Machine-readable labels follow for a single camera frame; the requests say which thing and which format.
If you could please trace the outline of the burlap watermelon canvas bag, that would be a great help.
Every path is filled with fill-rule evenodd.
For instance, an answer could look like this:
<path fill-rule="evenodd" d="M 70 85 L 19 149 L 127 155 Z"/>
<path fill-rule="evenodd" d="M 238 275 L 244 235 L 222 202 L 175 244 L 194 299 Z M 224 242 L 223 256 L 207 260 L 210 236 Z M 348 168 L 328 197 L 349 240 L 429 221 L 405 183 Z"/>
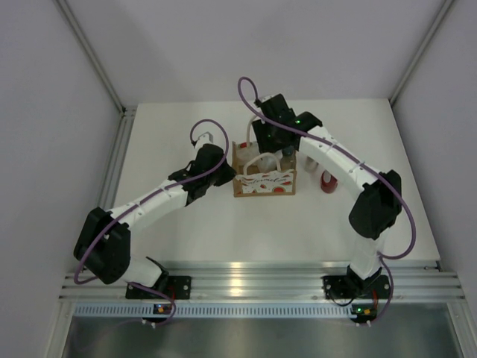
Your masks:
<path fill-rule="evenodd" d="M 272 195 L 294 195 L 297 182 L 297 158 L 292 170 L 283 172 L 280 165 L 282 151 L 260 153 L 256 141 L 250 138 L 253 122 L 247 123 L 246 140 L 233 143 L 232 167 L 236 171 L 233 179 L 233 196 L 236 198 L 265 197 Z"/>

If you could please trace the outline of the clear square bottle black cap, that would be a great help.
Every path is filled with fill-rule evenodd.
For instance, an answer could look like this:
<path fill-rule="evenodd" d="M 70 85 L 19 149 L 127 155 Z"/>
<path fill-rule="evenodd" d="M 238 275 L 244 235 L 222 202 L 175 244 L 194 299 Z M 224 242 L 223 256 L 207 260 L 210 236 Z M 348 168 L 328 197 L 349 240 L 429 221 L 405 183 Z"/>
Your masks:
<path fill-rule="evenodd" d="M 286 147 L 282 150 L 282 158 L 280 160 L 281 169 L 283 172 L 292 170 L 295 165 L 295 153 L 292 146 Z"/>

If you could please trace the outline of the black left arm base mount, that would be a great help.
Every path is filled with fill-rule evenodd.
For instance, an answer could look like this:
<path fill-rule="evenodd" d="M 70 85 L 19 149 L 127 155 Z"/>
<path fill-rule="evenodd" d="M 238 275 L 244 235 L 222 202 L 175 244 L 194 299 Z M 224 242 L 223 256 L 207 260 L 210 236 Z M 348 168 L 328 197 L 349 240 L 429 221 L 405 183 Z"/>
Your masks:
<path fill-rule="evenodd" d="M 190 299 L 192 288 L 192 278 L 190 276 L 169 275 L 165 279 L 160 279 L 151 289 L 161 292 L 173 300 Z M 135 288 L 128 285 L 125 293 L 126 299 L 130 300 L 146 300 L 159 299 L 156 294 L 146 292 L 143 289 Z"/>

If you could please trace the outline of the aluminium rail frame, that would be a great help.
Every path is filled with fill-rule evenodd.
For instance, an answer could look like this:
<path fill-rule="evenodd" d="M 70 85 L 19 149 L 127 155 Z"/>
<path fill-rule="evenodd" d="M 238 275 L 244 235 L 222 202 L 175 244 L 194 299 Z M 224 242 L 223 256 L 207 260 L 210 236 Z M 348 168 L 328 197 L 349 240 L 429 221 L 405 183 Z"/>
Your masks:
<path fill-rule="evenodd" d="M 396 170 L 417 224 L 417 243 L 389 266 L 398 303 L 464 301 L 456 273 L 440 254 L 391 110 L 385 99 L 293 101 L 310 111 L 358 158 Z M 101 205 L 144 195 L 193 157 L 189 131 L 242 141 L 250 118 L 238 101 L 139 104 L 121 119 Z M 231 185 L 212 188 L 133 237 L 133 250 L 172 274 L 192 277 L 193 301 L 323 301 L 322 277 L 345 272 L 354 246 L 345 188 L 325 194 L 318 174 L 300 170 L 293 196 L 234 198 Z"/>

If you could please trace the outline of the red bottle with red cap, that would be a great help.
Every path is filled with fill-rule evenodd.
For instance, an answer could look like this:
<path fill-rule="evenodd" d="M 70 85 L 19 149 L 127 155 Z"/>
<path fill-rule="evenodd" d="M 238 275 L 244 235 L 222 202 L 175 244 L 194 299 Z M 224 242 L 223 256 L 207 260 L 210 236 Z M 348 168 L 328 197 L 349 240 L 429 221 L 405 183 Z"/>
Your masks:
<path fill-rule="evenodd" d="M 326 194 L 333 193 L 338 186 L 337 179 L 325 170 L 320 177 L 320 187 Z"/>

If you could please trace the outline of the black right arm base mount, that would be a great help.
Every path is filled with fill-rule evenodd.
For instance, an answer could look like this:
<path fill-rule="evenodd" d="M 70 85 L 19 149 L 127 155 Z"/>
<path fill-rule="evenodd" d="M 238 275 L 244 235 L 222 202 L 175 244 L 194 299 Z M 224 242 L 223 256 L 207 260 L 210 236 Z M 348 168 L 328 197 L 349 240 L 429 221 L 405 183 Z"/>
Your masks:
<path fill-rule="evenodd" d="M 357 299 L 379 300 L 389 298 L 391 284 L 387 276 L 381 274 L 376 279 L 362 283 L 353 281 L 346 275 L 328 275 L 322 277 L 326 299 L 350 301 Z"/>

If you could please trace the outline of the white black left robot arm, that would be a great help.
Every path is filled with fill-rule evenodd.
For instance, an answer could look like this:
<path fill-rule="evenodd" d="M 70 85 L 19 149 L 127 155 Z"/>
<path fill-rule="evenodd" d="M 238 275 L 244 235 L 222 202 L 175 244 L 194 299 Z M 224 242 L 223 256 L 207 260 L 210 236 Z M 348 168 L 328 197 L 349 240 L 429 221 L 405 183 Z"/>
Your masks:
<path fill-rule="evenodd" d="M 168 290 L 169 273 L 150 257 L 133 252 L 138 234 L 163 216 L 205 196 L 211 186 L 222 186 L 236 175 L 224 150 L 214 144 L 197 144 L 196 158 L 168 176 L 156 189 L 121 207 L 89 212 L 74 248 L 80 267 L 104 284 L 124 281 L 144 289 L 152 298 Z"/>

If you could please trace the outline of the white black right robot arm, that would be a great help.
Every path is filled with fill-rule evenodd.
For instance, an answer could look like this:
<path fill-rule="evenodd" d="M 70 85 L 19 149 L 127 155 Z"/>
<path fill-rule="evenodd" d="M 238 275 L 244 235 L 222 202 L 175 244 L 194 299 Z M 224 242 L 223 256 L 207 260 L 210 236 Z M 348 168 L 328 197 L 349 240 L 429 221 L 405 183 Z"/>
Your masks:
<path fill-rule="evenodd" d="M 281 94 L 254 104 L 263 116 L 279 123 L 277 127 L 260 121 L 253 126 L 261 151 L 294 148 L 321 164 L 356 200 L 348 215 L 356 232 L 355 249 L 344 282 L 354 296 L 366 295 L 382 271 L 377 257 L 380 236 L 395 224 L 401 203 L 376 176 L 339 151 L 342 145 L 312 113 L 297 115 Z"/>

